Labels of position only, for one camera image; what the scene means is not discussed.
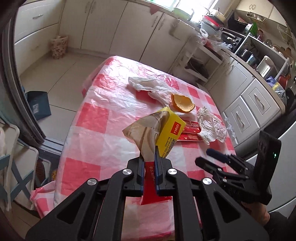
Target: silver screw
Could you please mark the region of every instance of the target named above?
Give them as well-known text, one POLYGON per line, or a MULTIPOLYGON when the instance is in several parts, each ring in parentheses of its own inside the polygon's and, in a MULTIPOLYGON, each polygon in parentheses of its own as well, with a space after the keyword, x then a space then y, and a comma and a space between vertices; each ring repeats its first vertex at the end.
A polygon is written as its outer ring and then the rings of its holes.
POLYGON ((122 171, 122 173, 124 174, 124 175, 130 175, 131 173, 132 173, 132 170, 131 169, 124 169, 123 171, 122 171))
POLYGON ((171 169, 168 170, 168 173, 171 174, 171 175, 175 175, 175 174, 177 174, 177 170, 171 168, 171 169))
POLYGON ((210 185, 212 183, 212 180, 208 177, 204 178, 202 180, 202 182, 205 184, 205 185, 210 185))
POLYGON ((90 186, 96 185, 96 179, 94 178, 88 179, 87 184, 90 186))

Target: checkered tablecloth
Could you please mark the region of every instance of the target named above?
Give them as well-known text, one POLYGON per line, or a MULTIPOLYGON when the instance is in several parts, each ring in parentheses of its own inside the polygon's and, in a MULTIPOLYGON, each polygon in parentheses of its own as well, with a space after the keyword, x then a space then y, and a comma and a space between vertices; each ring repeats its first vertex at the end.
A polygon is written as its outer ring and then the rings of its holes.
MULTIPOLYGON (((205 106, 221 119, 214 101, 204 91, 136 61, 118 56, 108 58, 83 84, 85 98, 69 130, 55 184, 49 183, 31 195, 41 216, 50 212, 87 179, 110 178, 124 169, 129 159, 139 156, 138 148, 124 137, 122 130, 137 119, 163 108, 146 91, 137 92, 128 85, 129 77, 148 76, 165 81, 190 97, 197 109, 205 106)), ((186 114, 182 118, 196 121, 196 114, 186 114)), ((211 177, 195 165, 198 156, 206 157, 225 171, 232 172, 229 166, 208 157, 205 153, 207 148, 235 154, 227 137, 224 143, 215 141, 209 146, 203 142, 177 142, 167 158, 174 168, 198 180, 211 177)), ((140 205, 140 198, 127 198, 122 240, 155 240, 173 234, 172 200, 140 205)))

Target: window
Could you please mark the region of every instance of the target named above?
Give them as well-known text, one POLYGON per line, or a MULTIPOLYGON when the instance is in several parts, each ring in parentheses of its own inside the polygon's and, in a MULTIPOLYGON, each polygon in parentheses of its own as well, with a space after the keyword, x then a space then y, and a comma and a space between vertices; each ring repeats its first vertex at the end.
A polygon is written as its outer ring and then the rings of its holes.
POLYGON ((192 14, 192 9, 194 10, 194 15, 191 19, 192 22, 198 22, 201 20, 201 17, 207 13, 207 9, 209 9, 215 0, 147 0, 153 2, 157 5, 160 5, 164 8, 172 11, 174 7, 178 5, 178 8, 187 12, 188 14, 192 14))

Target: deli logo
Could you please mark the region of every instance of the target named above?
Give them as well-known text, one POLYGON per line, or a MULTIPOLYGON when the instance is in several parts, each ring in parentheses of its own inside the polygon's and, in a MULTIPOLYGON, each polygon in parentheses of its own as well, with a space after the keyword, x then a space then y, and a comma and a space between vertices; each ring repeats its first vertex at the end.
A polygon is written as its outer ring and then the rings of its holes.
POLYGON ((173 128, 170 132, 177 136, 180 131, 180 128, 181 128, 181 124, 175 121, 175 123, 173 124, 173 128))

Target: trash bin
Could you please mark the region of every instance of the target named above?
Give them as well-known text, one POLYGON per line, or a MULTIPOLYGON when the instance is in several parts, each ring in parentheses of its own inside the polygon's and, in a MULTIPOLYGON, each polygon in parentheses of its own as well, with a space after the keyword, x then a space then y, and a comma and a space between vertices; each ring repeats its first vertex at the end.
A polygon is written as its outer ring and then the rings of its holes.
POLYGON ((29 91, 25 94, 36 120, 51 115, 47 92, 29 91))
POLYGON ((57 36, 50 41, 50 50, 52 51, 52 57, 54 59, 62 58, 66 53, 68 45, 68 36, 57 36))

